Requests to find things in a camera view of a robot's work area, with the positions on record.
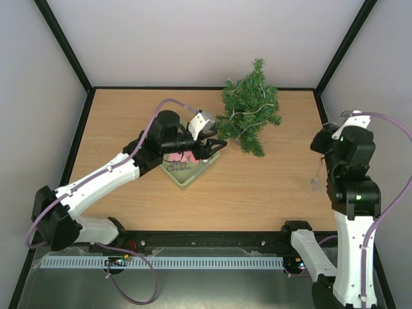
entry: wooden tabletop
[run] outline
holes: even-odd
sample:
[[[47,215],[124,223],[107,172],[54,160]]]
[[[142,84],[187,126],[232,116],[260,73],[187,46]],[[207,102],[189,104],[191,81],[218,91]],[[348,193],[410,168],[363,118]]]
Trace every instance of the wooden tabletop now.
[[[158,103],[175,98],[213,114],[223,111],[215,90],[112,90],[95,94],[71,182],[109,162],[143,130]],[[128,230],[280,230],[286,220],[307,220],[314,230],[336,230],[323,186],[313,191],[321,155],[309,149],[321,128],[311,91],[280,91],[279,127],[260,134],[266,157],[243,154],[237,145],[221,150],[216,163],[185,191],[158,167],[92,205],[86,216],[117,218]],[[190,120],[192,114],[176,104]]]

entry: white cable tray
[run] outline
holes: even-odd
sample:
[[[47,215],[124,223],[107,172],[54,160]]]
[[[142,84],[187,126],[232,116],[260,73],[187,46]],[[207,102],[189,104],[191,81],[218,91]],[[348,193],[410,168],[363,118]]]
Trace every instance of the white cable tray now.
[[[281,257],[147,257],[154,269],[283,269]],[[94,269],[105,268],[107,256],[46,256],[40,268]],[[149,269],[139,257],[113,265],[112,268]]]

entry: purple tube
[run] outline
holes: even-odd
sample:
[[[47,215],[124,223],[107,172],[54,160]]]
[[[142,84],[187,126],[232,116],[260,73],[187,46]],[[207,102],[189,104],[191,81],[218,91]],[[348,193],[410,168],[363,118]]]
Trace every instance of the purple tube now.
[[[384,120],[387,120],[391,122],[392,124],[396,125],[399,129],[401,129],[405,134],[409,137],[409,139],[412,141],[412,132],[403,124],[401,124],[398,120],[384,115],[380,113],[357,113],[356,116],[371,116],[371,117],[376,117],[376,118],[381,118]],[[373,233],[374,230],[378,227],[378,225],[384,220],[388,214],[399,204],[401,199],[406,195],[406,193],[410,190],[412,186],[412,176],[409,178],[409,181],[407,182],[406,186],[404,189],[399,193],[399,195],[393,200],[392,203],[388,206],[387,209],[385,209],[380,217],[373,222],[371,227],[368,229],[368,231],[365,234],[365,238],[363,241],[363,247],[364,249],[362,250],[362,256],[361,256],[361,262],[360,262],[360,295],[363,297],[366,297],[366,248],[368,247],[369,239]],[[366,302],[362,301],[362,309],[366,309]]]
[[[148,259],[146,259],[146,258],[143,256],[143,254],[139,254],[139,253],[136,253],[136,252],[127,250],[127,249],[109,247],[109,246],[103,245],[103,244],[101,244],[101,243],[96,243],[96,245],[98,245],[98,246],[100,246],[100,247],[102,247],[102,248],[105,248],[105,249],[114,250],[114,251],[119,251],[119,252],[124,252],[124,253],[131,254],[131,255],[133,255],[133,256],[137,256],[138,258],[142,259],[142,260],[144,261],[144,263],[146,263],[146,265],[151,269],[152,274],[153,274],[153,277],[154,277],[154,282],[155,282],[153,295],[150,297],[150,299],[149,299],[148,301],[136,301],[136,300],[130,298],[129,296],[127,296],[127,295],[122,291],[122,289],[117,285],[117,283],[116,283],[116,281],[113,279],[113,277],[110,275],[110,267],[112,266],[113,263],[111,263],[111,264],[108,266],[108,269],[106,270],[106,274],[108,275],[107,278],[109,278],[110,281],[115,285],[115,288],[117,289],[117,291],[119,292],[119,294],[120,294],[126,301],[129,301],[129,302],[132,303],[132,304],[144,305],[144,304],[150,304],[150,303],[152,303],[153,301],[156,300],[157,293],[159,292],[159,277],[158,277],[158,274],[156,273],[155,269],[153,268],[152,264],[149,262]]]

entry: black frame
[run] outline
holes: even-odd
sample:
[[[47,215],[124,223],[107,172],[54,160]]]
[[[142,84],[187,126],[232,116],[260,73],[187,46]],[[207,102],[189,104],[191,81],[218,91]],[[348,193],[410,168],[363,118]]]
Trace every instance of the black frame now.
[[[77,130],[75,132],[75,136],[73,139],[73,143],[71,145],[68,159],[66,165],[64,167],[63,175],[61,178],[60,185],[65,185],[69,182],[71,172],[73,170],[73,166],[76,160],[77,152],[80,147],[80,142],[82,140],[84,128],[86,127],[86,122],[88,120],[89,112],[91,109],[91,105],[93,103],[93,99],[95,96],[95,92],[98,89],[180,89],[180,90],[221,90],[222,87],[96,87],[92,86],[90,81],[88,80],[82,66],[80,65],[79,60],[77,59],[73,49],[71,48],[62,28],[60,27],[56,17],[54,16],[47,0],[34,0],[35,4],[39,8],[44,20],[47,22],[50,30],[52,31],[53,35],[55,36],[57,42],[59,43],[62,51],[64,52],[65,56],[67,57],[69,63],[71,64],[74,72],[76,73],[77,77],[79,78],[81,84],[83,85],[87,97],[84,103],[84,107],[82,110],[82,114],[80,116],[79,124],[77,126]],[[326,86],[328,85],[330,79],[333,77],[336,69],[338,68],[339,64],[343,60],[346,52],[349,50],[352,42],[355,40],[358,32],[362,28],[362,25],[365,23],[366,19],[368,18],[369,14],[373,10],[373,7],[377,3],[377,0],[365,0],[363,5],[361,6],[358,14],[356,15],[355,19],[353,20],[349,30],[347,31],[342,43],[340,44],[339,48],[337,49],[335,55],[333,56],[332,61],[330,62],[328,68],[326,69],[321,81],[319,82],[316,88],[278,88],[279,90],[293,90],[293,91],[312,91],[314,94],[315,102],[317,105],[317,109],[319,112],[319,117],[322,123],[328,122],[328,117],[322,102],[322,93],[325,90]],[[145,246],[144,248],[140,248],[140,250],[149,250],[151,247],[158,247],[159,245],[167,245],[168,247],[173,247],[173,245],[179,244],[177,239],[185,239],[185,241],[190,240],[191,242],[198,243],[207,243],[210,242],[210,239],[214,239],[216,241],[216,237],[220,239],[224,239],[224,245],[227,246],[228,244],[232,244],[236,246],[237,243],[240,243],[240,239],[242,241],[246,241],[244,245],[245,249],[250,250],[260,250],[266,253],[276,253],[281,252],[285,256],[294,256],[297,253],[285,246],[282,246],[276,239],[279,237],[279,232],[176,232],[176,231],[130,231],[133,235],[138,238],[144,238]],[[336,232],[315,232],[315,236],[318,239],[321,239],[325,236],[329,236],[332,234],[336,234]],[[262,240],[267,240],[268,243],[272,242],[272,245],[269,246],[262,246]],[[35,249],[30,249],[26,260],[24,261],[23,269],[21,271],[19,280],[17,282],[14,294],[12,296],[12,300],[10,301],[9,309],[14,309],[18,307],[21,294],[23,292],[24,284],[26,282],[26,278],[30,271],[30,267],[32,265],[32,261],[34,258]],[[377,271],[377,275],[379,278],[379,282],[382,288],[382,292],[384,295],[384,300],[386,305],[390,309],[396,309],[395,302],[393,300],[391,291],[389,289],[388,282],[386,280],[386,276],[384,273],[384,269],[382,263],[380,262],[379,254],[377,251],[376,246],[374,247],[374,260],[373,266]]]

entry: pink object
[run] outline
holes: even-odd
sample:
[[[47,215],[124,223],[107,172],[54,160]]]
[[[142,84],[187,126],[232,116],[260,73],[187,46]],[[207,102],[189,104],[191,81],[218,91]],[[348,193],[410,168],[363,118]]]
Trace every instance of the pink object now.
[[[199,160],[196,160],[194,158],[194,155],[192,154],[191,151],[185,151],[185,153],[183,154],[183,157],[181,153],[171,153],[169,154],[167,159],[168,161],[175,161],[175,162],[191,162],[191,163],[196,163],[196,164],[199,163]]]
[[[199,163],[199,160],[196,160],[194,158],[194,155],[192,154],[191,151],[185,151],[185,154],[183,155],[183,157],[186,158],[186,161],[192,162],[192,163]]]

